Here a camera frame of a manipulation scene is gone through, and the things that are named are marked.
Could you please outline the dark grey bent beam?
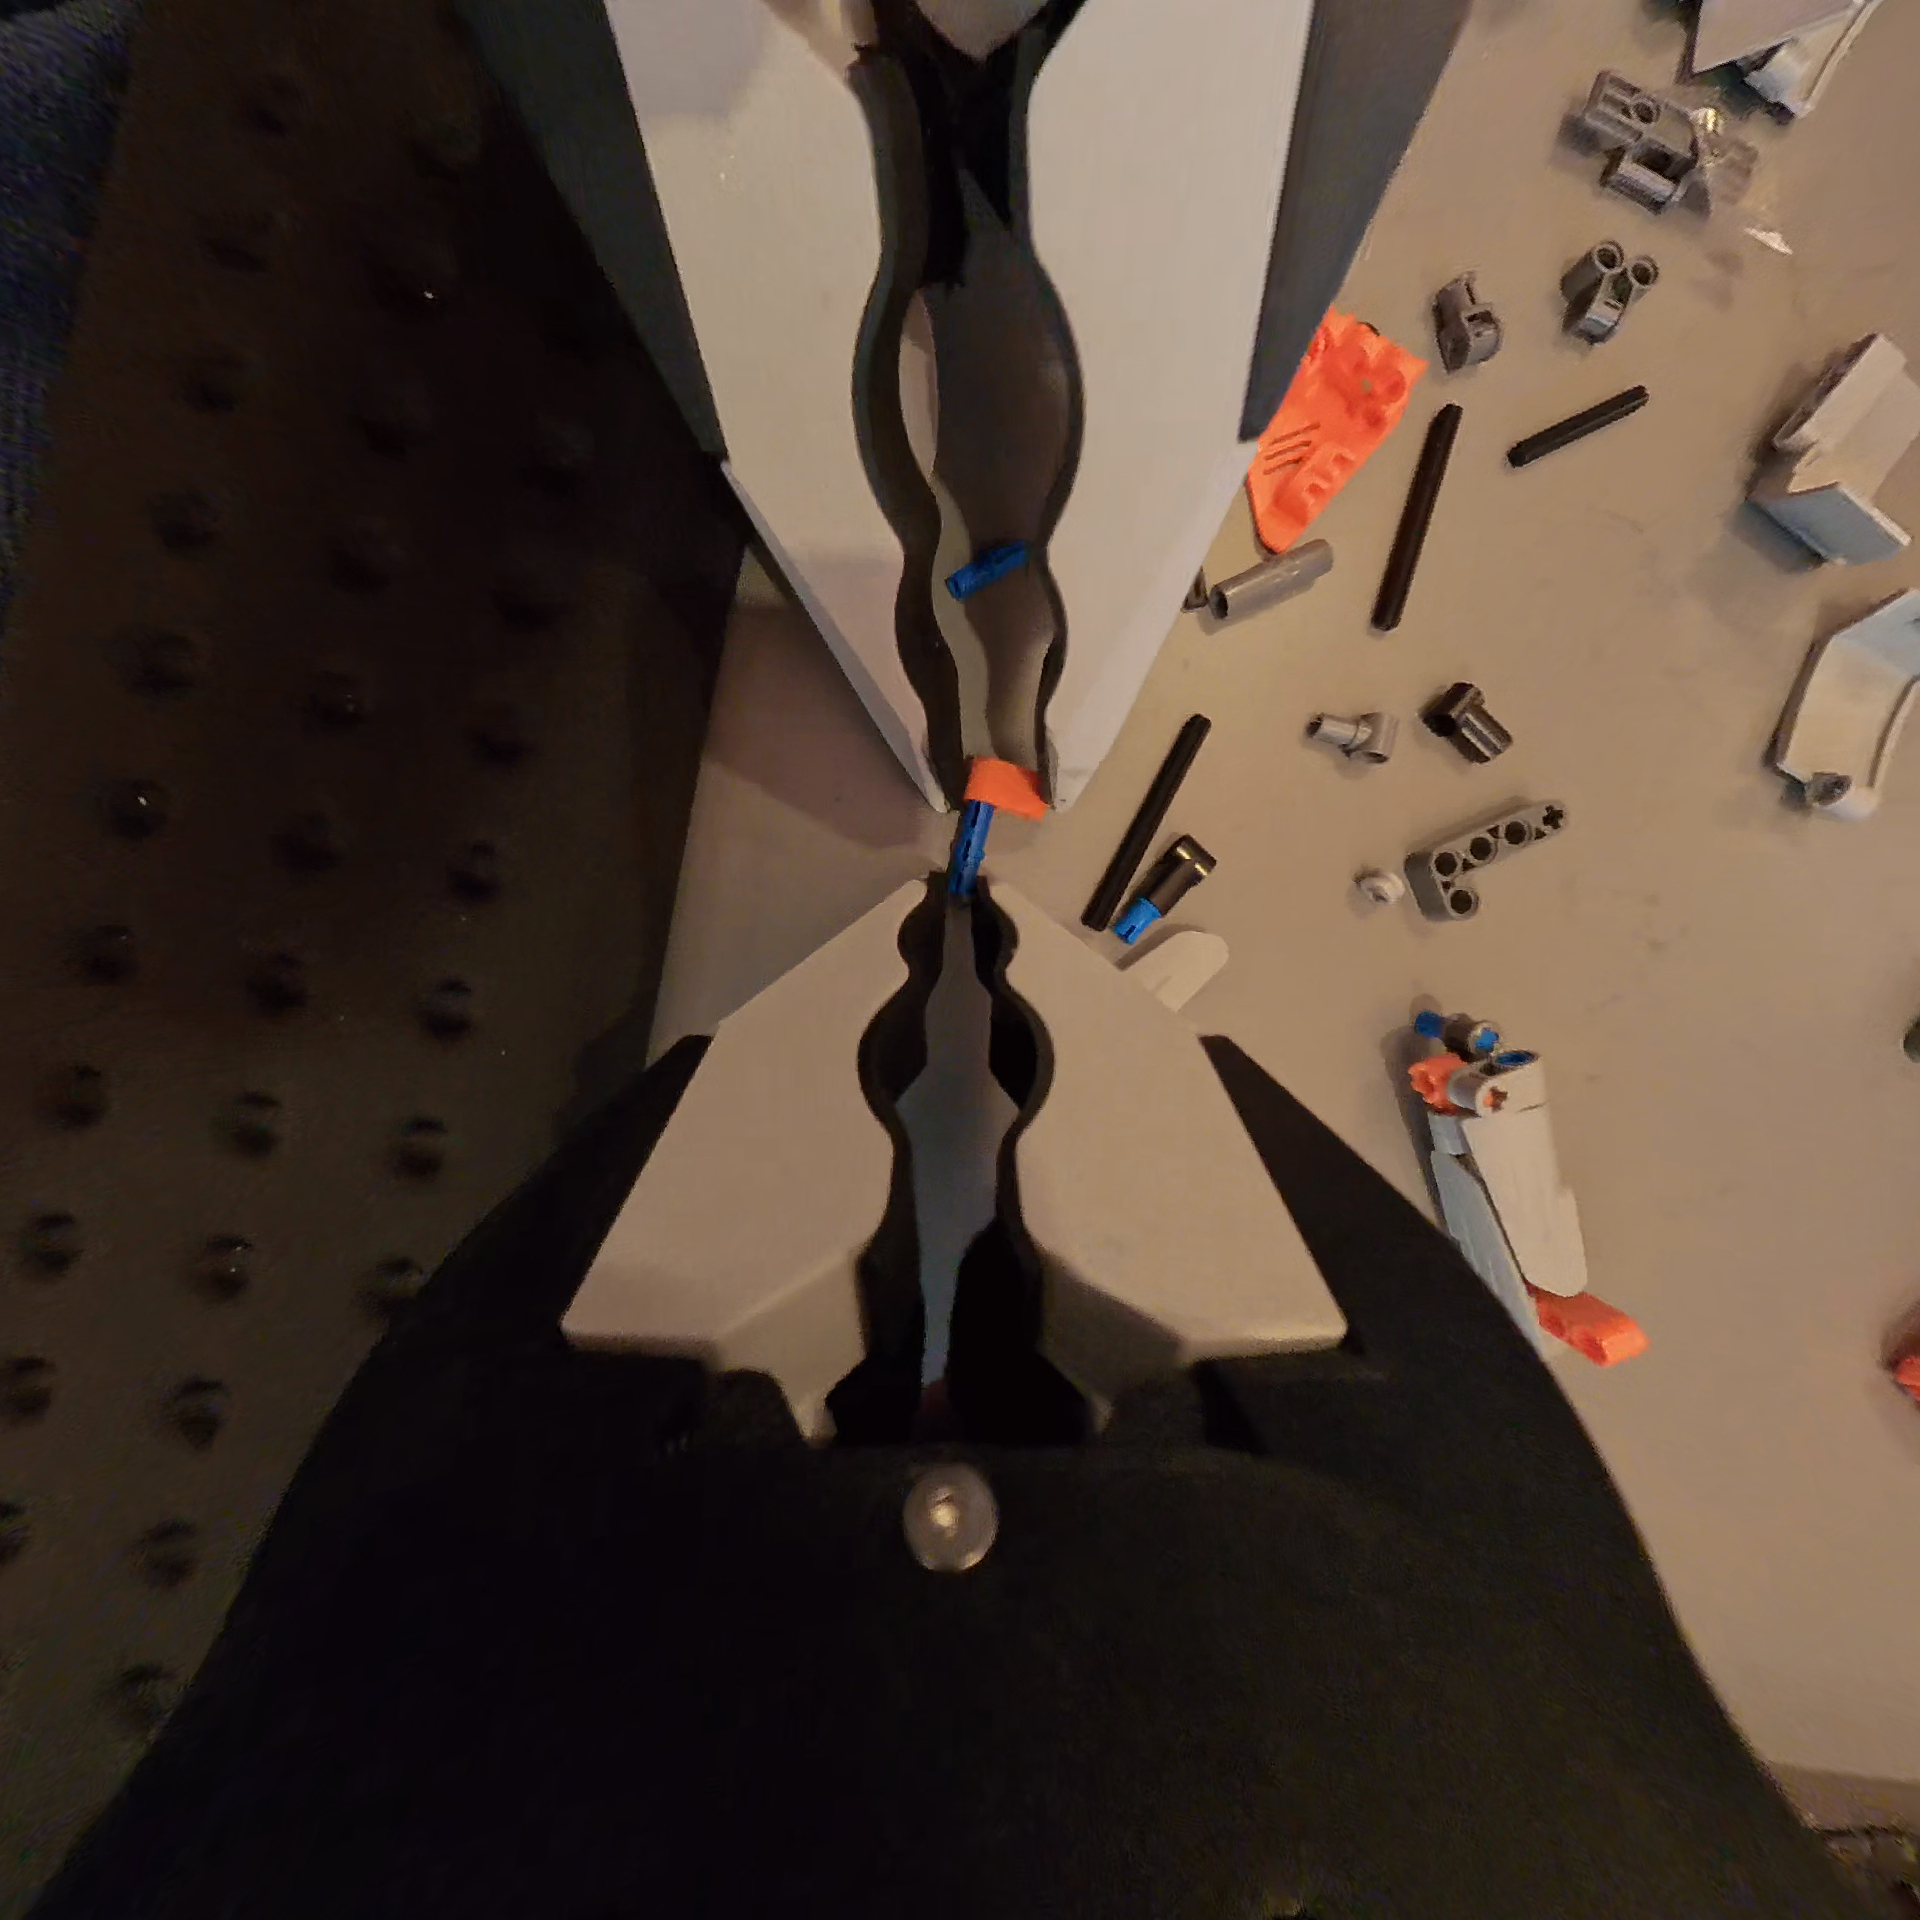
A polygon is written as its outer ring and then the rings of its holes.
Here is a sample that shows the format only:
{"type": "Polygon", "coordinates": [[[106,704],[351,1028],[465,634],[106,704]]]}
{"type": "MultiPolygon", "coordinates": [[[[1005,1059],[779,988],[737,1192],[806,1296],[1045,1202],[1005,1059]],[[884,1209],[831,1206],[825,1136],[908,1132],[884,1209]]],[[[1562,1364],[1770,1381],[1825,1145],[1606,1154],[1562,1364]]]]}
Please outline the dark grey bent beam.
{"type": "Polygon", "coordinates": [[[1530,848],[1554,844],[1572,824],[1562,800],[1508,804],[1443,832],[1401,863],[1403,884],[1432,924],[1464,924],[1483,907],[1483,879],[1530,848]]]}

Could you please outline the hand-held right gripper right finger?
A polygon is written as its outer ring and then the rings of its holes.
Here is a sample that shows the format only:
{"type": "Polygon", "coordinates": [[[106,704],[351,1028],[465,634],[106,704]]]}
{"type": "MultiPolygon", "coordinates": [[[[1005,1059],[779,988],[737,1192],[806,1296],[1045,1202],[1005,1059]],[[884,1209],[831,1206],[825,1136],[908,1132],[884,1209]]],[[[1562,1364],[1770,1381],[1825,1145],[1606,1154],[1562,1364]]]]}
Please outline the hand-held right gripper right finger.
{"type": "Polygon", "coordinates": [[[1222,1360],[1320,1356],[1342,1311],[1188,1013],[1022,890],[975,897],[997,1016],[1031,1048],[1000,1221],[1040,1353],[1085,1398],[1222,1360]]]}

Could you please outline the clear plastic piece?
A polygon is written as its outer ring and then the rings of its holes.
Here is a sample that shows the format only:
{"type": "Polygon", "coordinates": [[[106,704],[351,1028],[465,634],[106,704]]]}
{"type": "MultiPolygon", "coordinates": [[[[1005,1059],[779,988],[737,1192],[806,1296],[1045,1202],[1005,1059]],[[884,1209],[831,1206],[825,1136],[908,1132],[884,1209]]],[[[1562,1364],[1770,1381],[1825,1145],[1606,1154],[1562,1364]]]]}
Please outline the clear plastic piece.
{"type": "Polygon", "coordinates": [[[1795,255],[1774,194],[1770,145],[1719,106],[1692,111],[1692,205],[1776,257],[1795,255]]]}

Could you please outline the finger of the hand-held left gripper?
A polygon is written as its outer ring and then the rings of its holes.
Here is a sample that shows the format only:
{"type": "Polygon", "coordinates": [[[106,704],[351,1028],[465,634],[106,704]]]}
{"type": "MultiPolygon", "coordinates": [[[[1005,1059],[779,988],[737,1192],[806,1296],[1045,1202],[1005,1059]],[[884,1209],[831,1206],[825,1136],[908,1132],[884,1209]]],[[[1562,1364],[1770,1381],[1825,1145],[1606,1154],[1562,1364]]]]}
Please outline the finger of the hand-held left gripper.
{"type": "Polygon", "coordinates": [[[884,744],[948,810],[899,655],[903,539],[857,437],[881,261],[854,63],[867,4],[609,4],[725,477],[884,744]]]}
{"type": "Polygon", "coordinates": [[[1088,787],[1246,469],[1313,4],[1011,4],[1005,715],[1088,787]]]}

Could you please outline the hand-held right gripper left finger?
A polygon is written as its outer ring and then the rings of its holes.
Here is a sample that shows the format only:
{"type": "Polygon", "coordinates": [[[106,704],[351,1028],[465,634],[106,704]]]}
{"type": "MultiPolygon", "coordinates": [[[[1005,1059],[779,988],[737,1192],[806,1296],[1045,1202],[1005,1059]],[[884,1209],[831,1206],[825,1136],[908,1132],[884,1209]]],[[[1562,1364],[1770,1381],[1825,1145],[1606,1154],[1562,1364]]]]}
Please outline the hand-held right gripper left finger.
{"type": "Polygon", "coordinates": [[[565,1311],[574,1348],[759,1372],[792,1411],[919,1411],[922,1233],[903,1094],[948,890],[903,884],[741,1001],[565,1311]]]}

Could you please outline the short black axle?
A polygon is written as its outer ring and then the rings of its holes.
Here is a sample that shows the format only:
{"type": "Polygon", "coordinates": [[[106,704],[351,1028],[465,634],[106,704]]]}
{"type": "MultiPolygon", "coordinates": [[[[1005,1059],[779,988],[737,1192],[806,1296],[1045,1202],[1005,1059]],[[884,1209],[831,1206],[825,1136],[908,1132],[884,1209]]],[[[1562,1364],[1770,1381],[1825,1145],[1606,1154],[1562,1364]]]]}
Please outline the short black axle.
{"type": "Polygon", "coordinates": [[[1535,428],[1531,436],[1526,436],[1521,441],[1517,441],[1507,450],[1507,465],[1508,465],[1508,469],[1535,468],[1558,450],[1569,450],[1602,431],[1609,431],[1614,425],[1624,425],[1625,418],[1641,414],[1649,405],[1649,400],[1652,394],[1646,387],[1630,387],[1624,393],[1598,400],[1598,401],[1576,408],[1574,414],[1547,420],[1547,425],[1535,428]]]}

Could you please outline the light grey long bar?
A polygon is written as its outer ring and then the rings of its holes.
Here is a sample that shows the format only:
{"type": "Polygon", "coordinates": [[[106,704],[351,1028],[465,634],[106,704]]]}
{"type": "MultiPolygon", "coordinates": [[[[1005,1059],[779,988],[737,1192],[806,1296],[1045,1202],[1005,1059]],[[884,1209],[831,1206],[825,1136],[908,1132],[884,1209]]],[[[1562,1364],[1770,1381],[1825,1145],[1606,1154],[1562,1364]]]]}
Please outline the light grey long bar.
{"type": "Polygon", "coordinates": [[[1211,931],[1180,929],[1139,946],[1122,972],[1169,1013],[1187,1013],[1188,1001],[1224,972],[1229,939],[1211,931]]]}

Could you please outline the grey tube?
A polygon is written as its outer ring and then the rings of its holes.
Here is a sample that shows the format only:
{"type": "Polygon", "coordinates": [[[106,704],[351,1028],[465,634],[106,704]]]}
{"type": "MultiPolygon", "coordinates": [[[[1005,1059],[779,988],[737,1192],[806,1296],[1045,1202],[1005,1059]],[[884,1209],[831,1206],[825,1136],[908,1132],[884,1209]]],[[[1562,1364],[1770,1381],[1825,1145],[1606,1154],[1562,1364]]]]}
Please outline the grey tube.
{"type": "Polygon", "coordinates": [[[1224,580],[1209,584],[1201,611],[1229,625],[1254,616],[1313,591],[1333,570],[1333,547],[1327,539],[1299,541],[1283,555],[1271,555],[1224,580]]]}

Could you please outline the grey axle connector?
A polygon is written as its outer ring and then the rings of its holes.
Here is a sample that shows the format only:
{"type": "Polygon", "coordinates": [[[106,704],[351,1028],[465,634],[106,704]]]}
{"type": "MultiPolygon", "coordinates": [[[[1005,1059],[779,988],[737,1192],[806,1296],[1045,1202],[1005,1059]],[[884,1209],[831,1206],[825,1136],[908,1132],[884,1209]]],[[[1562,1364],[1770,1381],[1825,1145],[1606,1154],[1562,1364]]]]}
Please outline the grey axle connector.
{"type": "Polygon", "coordinates": [[[1664,93],[1602,69],[1588,100],[1566,122],[1576,155],[1602,159],[1602,187],[1646,212],[1673,212],[1699,179],[1692,114],[1664,93]]]}

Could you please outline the dark blue cloth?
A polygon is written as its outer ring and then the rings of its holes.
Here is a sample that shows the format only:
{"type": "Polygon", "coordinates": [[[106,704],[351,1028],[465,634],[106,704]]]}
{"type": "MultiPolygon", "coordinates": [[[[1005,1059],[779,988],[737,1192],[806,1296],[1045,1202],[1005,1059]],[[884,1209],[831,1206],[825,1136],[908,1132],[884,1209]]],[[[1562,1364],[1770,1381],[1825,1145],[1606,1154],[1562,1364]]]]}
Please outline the dark blue cloth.
{"type": "Polygon", "coordinates": [[[3,604],[48,446],[139,4],[3,4],[3,604]]]}

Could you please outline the medium black axle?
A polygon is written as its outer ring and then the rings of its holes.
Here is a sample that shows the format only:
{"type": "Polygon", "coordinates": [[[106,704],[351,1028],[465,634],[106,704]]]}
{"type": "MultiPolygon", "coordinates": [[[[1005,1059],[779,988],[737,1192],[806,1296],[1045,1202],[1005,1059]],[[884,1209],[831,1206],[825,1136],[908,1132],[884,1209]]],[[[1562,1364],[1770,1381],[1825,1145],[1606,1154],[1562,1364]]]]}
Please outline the medium black axle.
{"type": "Polygon", "coordinates": [[[1088,931],[1106,931],[1122,911],[1122,901],[1127,897],[1131,883],[1139,873],[1144,856],[1154,848],[1156,832],[1167,824],[1167,814],[1180,795],[1180,787],[1187,785],[1198,751],[1206,749],[1211,736],[1211,717],[1197,711],[1181,723],[1181,728],[1176,730],[1167,759],[1161,761],[1161,771],[1154,774],[1150,787],[1144,791],[1144,800],[1117,846],[1117,853],[1111,856],[1100,883],[1094,884],[1088,907],[1081,911],[1081,924],[1088,931]]]}

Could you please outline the white orange assembled part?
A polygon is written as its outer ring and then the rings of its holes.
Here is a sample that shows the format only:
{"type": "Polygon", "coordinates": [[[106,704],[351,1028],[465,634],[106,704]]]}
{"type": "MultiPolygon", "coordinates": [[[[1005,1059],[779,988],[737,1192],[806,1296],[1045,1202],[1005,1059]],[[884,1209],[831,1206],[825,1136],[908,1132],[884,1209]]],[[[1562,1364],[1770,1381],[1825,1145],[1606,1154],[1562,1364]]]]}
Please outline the white orange assembled part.
{"type": "Polygon", "coordinates": [[[1588,1288],[1545,1059],[1477,1016],[1421,1010],[1412,1033],[1432,1187],[1464,1261],[1538,1353],[1562,1344],[1598,1368],[1646,1356],[1643,1326],[1588,1288]]]}

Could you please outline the long black axle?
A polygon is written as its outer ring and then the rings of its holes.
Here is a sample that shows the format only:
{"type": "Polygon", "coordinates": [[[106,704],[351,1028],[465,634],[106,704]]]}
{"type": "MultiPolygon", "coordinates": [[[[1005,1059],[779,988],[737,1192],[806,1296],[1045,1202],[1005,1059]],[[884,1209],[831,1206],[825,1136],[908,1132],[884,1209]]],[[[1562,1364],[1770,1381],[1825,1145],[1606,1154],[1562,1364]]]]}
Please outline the long black axle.
{"type": "Polygon", "coordinates": [[[1401,519],[1396,528],[1396,541],[1388,548],[1381,584],[1377,584],[1377,593],[1372,604],[1372,629],[1374,634],[1396,634],[1403,619],[1403,611],[1412,600],[1412,584],[1418,578],[1427,531],[1435,523],[1435,511],[1436,511],[1440,489],[1446,483],[1446,469],[1455,465],[1455,446],[1459,437],[1464,414],[1468,413],[1459,401],[1446,401],[1427,420],[1421,456],[1415,465],[1412,486],[1403,492],[1403,511],[1401,511],[1401,519]]]}

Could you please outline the light grey bracket piece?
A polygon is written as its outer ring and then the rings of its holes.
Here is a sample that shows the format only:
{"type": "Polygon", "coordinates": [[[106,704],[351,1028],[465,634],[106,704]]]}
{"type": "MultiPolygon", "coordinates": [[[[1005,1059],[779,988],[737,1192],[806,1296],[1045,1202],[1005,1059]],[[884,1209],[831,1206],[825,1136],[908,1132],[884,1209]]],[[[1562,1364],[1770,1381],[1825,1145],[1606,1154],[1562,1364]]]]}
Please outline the light grey bracket piece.
{"type": "Polygon", "coordinates": [[[1908,588],[1812,643],[1767,763],[1812,814],[1863,824],[1881,804],[1915,701],[1917,591],[1908,588]]]}
{"type": "Polygon", "coordinates": [[[1815,561],[1868,566],[1908,553],[1911,531],[1879,505],[1917,443],[1917,378],[1885,332],[1843,350],[1774,431],[1747,502],[1815,561]]]}

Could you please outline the black connector with blue pin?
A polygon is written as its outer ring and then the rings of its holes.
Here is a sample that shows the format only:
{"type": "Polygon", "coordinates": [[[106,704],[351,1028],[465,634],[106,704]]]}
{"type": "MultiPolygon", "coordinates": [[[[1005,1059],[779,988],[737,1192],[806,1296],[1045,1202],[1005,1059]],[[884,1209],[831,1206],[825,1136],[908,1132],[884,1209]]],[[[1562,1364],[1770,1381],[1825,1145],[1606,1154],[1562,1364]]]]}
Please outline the black connector with blue pin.
{"type": "Polygon", "coordinates": [[[1122,907],[1111,935],[1127,946],[1139,944],[1139,938],[1164,924],[1216,873],[1216,865],[1216,856],[1193,832],[1181,832],[1122,907]]]}

